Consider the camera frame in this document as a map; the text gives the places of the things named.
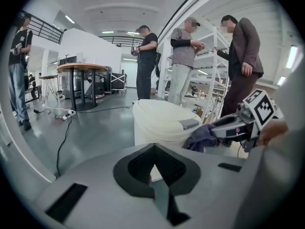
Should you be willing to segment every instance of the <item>purple cloth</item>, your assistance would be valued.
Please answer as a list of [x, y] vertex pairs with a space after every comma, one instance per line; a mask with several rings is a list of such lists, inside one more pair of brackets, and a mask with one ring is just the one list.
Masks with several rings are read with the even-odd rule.
[[185, 141], [184, 148], [197, 152], [204, 152], [204, 147], [213, 147], [217, 144], [217, 138], [212, 136], [210, 129], [216, 126], [205, 124], [195, 130], [192, 135]]

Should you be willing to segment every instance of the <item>black rectangular slot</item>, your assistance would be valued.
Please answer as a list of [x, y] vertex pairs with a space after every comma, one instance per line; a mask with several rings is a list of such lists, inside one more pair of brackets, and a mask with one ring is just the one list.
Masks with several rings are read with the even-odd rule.
[[46, 214], [54, 220], [63, 223], [87, 188], [85, 185], [74, 183], [46, 211]]
[[221, 167], [221, 168], [224, 168], [224, 169], [227, 169], [227, 170], [231, 170], [231, 171], [235, 171], [235, 172], [239, 172], [242, 168], [241, 166], [231, 165], [231, 164], [228, 164], [228, 163], [220, 163], [218, 165], [218, 167]]

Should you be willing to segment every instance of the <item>white trash bin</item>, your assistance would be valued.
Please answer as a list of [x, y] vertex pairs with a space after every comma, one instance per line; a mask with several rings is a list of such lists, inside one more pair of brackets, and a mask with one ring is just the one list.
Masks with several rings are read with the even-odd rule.
[[[195, 113], [166, 101], [141, 99], [133, 105], [135, 145], [159, 143], [180, 148], [186, 139], [201, 126]], [[156, 166], [152, 181], [162, 179]]]

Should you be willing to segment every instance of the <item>person in blue jeans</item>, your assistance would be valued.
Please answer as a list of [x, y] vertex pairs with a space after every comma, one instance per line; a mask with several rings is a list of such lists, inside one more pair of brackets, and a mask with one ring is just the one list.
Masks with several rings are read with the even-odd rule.
[[10, 101], [17, 112], [19, 126], [24, 130], [29, 130], [31, 124], [25, 105], [25, 83], [24, 76], [26, 71], [26, 55], [31, 51], [33, 32], [28, 29], [31, 15], [25, 13], [23, 23], [17, 31], [10, 50], [9, 59], [9, 90]]

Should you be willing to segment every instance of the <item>brown blazer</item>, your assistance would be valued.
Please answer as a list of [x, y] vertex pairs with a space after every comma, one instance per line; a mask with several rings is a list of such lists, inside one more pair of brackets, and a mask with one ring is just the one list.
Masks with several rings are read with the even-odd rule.
[[[259, 78], [262, 77], [264, 74], [264, 69], [258, 56], [261, 42], [259, 40], [256, 28], [250, 20], [247, 18], [242, 18], [236, 24], [231, 43], [233, 43], [240, 64], [243, 64], [243, 62], [248, 63], [253, 67], [252, 71], [260, 73]], [[229, 60], [229, 55], [226, 52], [218, 50], [217, 54], [220, 57]]]

